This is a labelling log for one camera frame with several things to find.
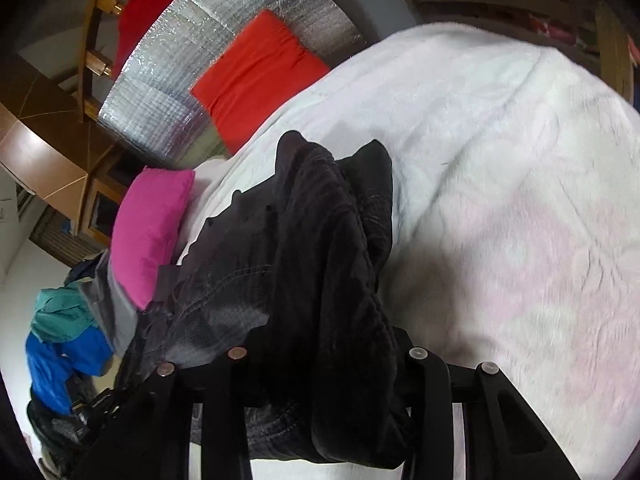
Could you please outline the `blue teal jacket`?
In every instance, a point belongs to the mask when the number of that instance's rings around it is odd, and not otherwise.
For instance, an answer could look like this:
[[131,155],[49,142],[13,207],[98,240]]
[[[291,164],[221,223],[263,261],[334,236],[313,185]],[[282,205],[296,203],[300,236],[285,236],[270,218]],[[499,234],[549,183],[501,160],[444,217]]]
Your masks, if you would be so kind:
[[80,290],[83,284],[76,281],[41,289],[25,342],[32,392],[62,416],[72,414],[73,401],[67,389],[70,378],[102,376],[113,357],[113,349]]

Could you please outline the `wooden side shelf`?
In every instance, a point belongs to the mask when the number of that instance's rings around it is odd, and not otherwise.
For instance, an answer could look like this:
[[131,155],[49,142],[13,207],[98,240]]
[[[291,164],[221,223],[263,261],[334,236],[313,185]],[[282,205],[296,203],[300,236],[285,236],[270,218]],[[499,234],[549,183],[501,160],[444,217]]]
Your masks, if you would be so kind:
[[639,103],[639,0],[405,0],[424,22],[452,21],[554,47]]

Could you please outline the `black quilted jacket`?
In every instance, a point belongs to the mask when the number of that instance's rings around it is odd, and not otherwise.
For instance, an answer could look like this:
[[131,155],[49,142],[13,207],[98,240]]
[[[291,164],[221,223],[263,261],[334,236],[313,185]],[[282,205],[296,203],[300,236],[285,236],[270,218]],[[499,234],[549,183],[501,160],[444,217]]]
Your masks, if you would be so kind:
[[378,300],[392,198],[380,142],[335,159],[285,133],[273,175],[235,192],[182,263],[160,268],[119,385],[244,346],[258,362],[247,379],[250,456],[398,467],[408,414],[394,393],[398,343]]

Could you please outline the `silver foil insulation mat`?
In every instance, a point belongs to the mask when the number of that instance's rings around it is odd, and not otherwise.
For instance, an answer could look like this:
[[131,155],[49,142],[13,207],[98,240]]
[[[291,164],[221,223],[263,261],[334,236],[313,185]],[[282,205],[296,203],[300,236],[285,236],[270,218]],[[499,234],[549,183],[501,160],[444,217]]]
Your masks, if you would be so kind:
[[333,0],[174,0],[127,58],[98,123],[151,165],[194,168],[224,152],[190,90],[262,9],[273,11],[329,66],[366,40]]

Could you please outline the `brown wooden cabinet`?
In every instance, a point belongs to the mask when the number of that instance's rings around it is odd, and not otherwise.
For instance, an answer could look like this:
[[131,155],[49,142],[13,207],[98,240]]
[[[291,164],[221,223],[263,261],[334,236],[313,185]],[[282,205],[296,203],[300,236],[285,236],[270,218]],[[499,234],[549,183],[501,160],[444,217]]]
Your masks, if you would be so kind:
[[105,169],[122,152],[76,100],[24,58],[1,61],[1,167],[27,191],[70,219],[72,233],[106,246],[90,226],[96,196],[119,203],[125,188]]

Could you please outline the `grey garment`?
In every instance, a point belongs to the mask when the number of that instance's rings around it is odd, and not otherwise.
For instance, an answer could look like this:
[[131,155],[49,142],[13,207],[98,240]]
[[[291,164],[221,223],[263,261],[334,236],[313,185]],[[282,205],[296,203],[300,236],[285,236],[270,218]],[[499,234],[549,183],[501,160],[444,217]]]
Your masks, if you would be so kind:
[[78,289],[113,352],[122,358],[136,332],[138,309],[115,278],[109,250],[99,258],[94,277],[81,280]]

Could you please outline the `red cushion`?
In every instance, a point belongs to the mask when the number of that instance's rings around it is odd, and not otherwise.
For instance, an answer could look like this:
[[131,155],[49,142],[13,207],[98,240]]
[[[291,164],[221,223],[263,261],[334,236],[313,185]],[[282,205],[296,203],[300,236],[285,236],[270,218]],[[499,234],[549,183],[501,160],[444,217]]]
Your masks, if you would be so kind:
[[284,21],[262,10],[198,78],[191,94],[235,154],[273,112],[329,71]]

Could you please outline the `magenta pillow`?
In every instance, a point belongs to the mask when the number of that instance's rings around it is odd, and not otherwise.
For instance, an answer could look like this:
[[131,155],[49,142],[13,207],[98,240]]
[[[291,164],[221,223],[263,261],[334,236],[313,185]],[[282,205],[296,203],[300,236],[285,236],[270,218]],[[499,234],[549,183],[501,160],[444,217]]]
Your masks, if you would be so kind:
[[158,270],[171,262],[195,174],[145,168],[119,205],[111,238],[116,281],[135,307],[153,298]]

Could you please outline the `white pink floral blanket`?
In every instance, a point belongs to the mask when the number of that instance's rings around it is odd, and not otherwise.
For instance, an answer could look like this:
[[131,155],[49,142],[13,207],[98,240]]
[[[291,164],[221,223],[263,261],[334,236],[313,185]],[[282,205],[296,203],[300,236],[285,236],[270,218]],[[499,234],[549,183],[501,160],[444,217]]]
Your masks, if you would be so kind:
[[394,172],[392,321],[448,362],[497,363],[584,479],[639,441],[639,116],[562,53],[454,23],[413,27],[280,106],[196,168],[176,252],[300,132],[371,140]]

